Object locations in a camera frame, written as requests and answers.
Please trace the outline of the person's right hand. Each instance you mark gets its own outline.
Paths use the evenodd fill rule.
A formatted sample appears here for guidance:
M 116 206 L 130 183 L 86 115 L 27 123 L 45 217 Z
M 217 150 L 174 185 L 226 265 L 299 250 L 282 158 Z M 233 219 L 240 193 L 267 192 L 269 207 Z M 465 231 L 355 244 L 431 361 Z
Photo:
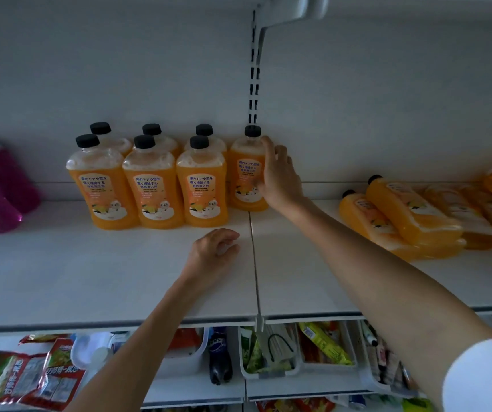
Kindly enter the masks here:
M 285 214 L 290 208 L 301 203 L 304 198 L 299 175 L 296 173 L 288 150 L 284 145 L 275 145 L 277 153 L 277 175 L 271 185 L 258 183 L 264 200 L 274 210 Z

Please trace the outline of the person's left hand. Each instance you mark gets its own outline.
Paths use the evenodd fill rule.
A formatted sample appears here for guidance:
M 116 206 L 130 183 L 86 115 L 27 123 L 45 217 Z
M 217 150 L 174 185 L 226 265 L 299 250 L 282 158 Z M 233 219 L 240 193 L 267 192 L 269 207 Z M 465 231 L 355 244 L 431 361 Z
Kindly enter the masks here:
M 219 258 L 216 255 L 217 246 L 220 243 L 237 243 L 239 238 L 240 234 L 232 229 L 218 228 L 197 239 L 192 245 L 180 277 L 197 289 L 208 289 L 229 270 L 237 257 Z

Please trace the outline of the orange cleaner bottle black cap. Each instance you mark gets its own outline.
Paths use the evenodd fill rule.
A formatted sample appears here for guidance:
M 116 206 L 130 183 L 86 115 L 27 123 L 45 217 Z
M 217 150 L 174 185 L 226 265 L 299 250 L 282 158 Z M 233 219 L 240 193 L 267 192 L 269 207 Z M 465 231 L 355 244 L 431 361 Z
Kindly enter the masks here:
M 229 205 L 239 210 L 260 212 L 269 208 L 257 182 L 263 180 L 265 149 L 261 128 L 247 125 L 244 135 L 229 149 L 227 159 Z

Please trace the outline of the person's right forearm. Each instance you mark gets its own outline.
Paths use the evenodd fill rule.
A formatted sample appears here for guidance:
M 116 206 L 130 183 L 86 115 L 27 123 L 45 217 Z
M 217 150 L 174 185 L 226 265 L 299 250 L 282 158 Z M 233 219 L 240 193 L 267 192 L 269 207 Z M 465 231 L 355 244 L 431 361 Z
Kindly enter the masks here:
M 444 408 L 445 375 L 492 329 L 436 280 L 355 233 L 304 198 L 267 199 L 318 249 L 350 300 Z

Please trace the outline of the person's left forearm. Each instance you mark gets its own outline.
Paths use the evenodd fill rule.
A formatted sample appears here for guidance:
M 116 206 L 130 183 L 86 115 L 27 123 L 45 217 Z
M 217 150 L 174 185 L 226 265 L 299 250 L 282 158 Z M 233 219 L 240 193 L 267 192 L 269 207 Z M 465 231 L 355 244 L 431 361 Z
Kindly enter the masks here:
M 174 334 L 216 281 L 183 271 L 142 325 L 64 409 L 64 412 L 139 412 Z

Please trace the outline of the white shelf board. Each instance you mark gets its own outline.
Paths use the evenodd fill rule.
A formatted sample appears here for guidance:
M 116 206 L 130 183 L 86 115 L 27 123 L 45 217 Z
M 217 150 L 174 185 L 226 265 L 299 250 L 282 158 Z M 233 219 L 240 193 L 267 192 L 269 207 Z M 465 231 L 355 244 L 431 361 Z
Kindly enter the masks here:
M 287 219 L 268 209 L 250 214 L 257 292 L 267 323 L 359 318 L 314 245 Z M 492 249 L 464 250 L 413 265 L 480 315 L 492 315 Z
M 207 372 L 187 377 L 154 380 L 142 408 L 198 407 L 212 404 L 243 404 L 273 399 L 360 395 L 375 393 L 358 372 L 337 374 L 300 372 L 272 379 L 245 379 L 242 374 L 216 386 Z
M 45 202 L 0 235 L 0 333 L 136 327 L 209 231 L 105 231 L 81 201 Z

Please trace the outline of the row of orange bottles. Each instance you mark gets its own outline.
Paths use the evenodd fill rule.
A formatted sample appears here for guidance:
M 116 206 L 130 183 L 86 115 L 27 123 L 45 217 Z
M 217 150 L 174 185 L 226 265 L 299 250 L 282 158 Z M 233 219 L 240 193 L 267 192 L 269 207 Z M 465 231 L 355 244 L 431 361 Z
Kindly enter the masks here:
M 147 124 L 133 142 L 115 137 L 107 122 L 75 138 L 66 169 L 78 186 L 93 225 L 103 230 L 138 226 L 173 229 L 185 223 L 176 173 L 179 144 L 167 143 L 157 124 Z

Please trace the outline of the orange snack packet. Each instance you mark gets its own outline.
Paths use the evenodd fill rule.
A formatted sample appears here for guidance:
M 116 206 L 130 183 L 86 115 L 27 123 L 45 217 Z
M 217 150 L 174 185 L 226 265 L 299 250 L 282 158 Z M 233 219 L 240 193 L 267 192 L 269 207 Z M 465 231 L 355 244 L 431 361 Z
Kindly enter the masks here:
M 196 328 L 180 328 L 172 338 L 168 350 L 198 348 L 203 342 L 203 335 Z

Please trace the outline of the green snack packet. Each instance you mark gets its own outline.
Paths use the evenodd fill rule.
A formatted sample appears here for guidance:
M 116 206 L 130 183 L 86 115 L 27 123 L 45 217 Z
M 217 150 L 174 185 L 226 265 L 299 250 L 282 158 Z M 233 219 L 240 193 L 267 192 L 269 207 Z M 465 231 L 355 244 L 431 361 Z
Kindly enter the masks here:
M 258 374 L 266 362 L 256 332 L 250 326 L 240 327 L 239 332 L 243 369 L 247 374 Z

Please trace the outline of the dark soda bottle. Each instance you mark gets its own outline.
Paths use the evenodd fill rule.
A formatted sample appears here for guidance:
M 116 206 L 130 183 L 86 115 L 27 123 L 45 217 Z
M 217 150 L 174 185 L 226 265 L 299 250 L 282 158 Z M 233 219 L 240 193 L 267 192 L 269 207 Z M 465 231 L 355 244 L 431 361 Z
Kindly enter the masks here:
M 233 377 L 233 366 L 226 327 L 210 328 L 207 348 L 211 383 L 216 386 L 229 383 Z

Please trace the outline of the white plastic bin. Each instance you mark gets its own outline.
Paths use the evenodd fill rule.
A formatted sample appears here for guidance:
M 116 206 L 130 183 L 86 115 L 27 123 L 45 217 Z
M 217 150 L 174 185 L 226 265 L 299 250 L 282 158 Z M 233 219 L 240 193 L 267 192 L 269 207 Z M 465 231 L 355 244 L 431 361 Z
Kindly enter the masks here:
M 158 370 L 156 376 L 158 379 L 191 375 L 200 370 L 203 354 L 208 345 L 209 328 L 197 328 L 197 331 L 201 331 L 200 346 L 169 350 Z
M 247 374 L 243 369 L 241 352 L 241 372 L 246 379 L 272 379 L 292 376 L 299 372 L 300 347 L 293 325 L 267 325 L 262 332 L 256 335 L 266 363 L 260 373 Z M 238 341 L 241 350 L 239 328 Z
M 309 328 L 307 334 L 303 332 L 302 323 L 296 325 L 300 343 L 299 364 L 301 368 L 307 372 L 324 374 L 352 373 L 357 370 L 359 362 L 345 321 L 311 322 L 306 325 Z M 328 356 L 329 348 L 322 350 L 310 338 L 311 335 L 317 335 L 311 325 L 318 327 L 320 332 L 324 332 L 329 339 L 332 339 L 333 343 L 329 345 L 330 348 L 333 349 L 336 346 L 339 348 L 334 350 L 338 354 L 338 360 L 333 356 Z
M 357 357 L 360 380 L 367 390 L 381 395 L 391 395 L 404 399 L 415 397 L 426 398 L 426 395 L 419 390 L 410 390 L 406 386 L 399 387 L 399 385 L 395 385 L 394 383 L 387 385 L 380 382 L 379 374 L 376 373 L 377 361 L 369 354 L 370 350 L 361 331 L 361 321 L 354 321 L 354 325 L 349 325 L 348 327 Z

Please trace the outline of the yellow snack packet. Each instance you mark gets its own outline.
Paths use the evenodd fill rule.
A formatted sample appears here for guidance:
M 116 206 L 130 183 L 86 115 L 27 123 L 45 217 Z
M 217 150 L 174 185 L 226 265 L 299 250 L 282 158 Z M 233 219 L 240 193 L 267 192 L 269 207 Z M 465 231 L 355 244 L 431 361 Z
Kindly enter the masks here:
M 300 322 L 297 329 L 305 363 L 354 366 L 354 360 L 342 345 L 336 322 Z

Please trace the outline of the white lower shelf board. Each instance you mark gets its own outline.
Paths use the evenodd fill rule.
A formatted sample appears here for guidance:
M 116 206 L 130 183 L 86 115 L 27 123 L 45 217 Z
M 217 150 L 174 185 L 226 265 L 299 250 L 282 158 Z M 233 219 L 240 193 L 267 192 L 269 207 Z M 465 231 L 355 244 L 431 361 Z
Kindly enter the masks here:
M 216 386 L 207 372 L 187 377 L 154 380 L 142 408 L 198 407 L 212 404 L 243 404 L 273 399 L 360 395 L 375 393 L 358 372 L 337 374 L 300 372 L 272 379 L 245 379 L 242 374 Z

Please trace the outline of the red snack packet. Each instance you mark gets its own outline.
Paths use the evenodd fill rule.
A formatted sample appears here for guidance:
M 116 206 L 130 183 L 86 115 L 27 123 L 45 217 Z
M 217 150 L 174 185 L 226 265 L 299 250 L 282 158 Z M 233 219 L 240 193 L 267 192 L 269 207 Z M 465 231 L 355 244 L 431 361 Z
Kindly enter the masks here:
M 34 355 L 0 351 L 0 404 L 17 403 L 38 385 Z
M 71 338 L 58 338 L 47 353 L 36 389 L 19 403 L 49 412 L 63 412 L 70 404 L 85 375 L 71 360 Z

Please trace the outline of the white shelf bracket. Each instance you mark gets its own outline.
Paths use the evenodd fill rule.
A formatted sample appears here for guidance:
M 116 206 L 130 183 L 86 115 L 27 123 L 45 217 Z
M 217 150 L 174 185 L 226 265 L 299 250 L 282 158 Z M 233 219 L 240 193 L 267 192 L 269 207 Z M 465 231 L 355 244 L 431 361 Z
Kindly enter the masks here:
M 263 42 L 271 27 L 297 21 L 321 20 L 327 13 L 330 0 L 267 0 L 255 10 L 256 62 L 261 61 Z

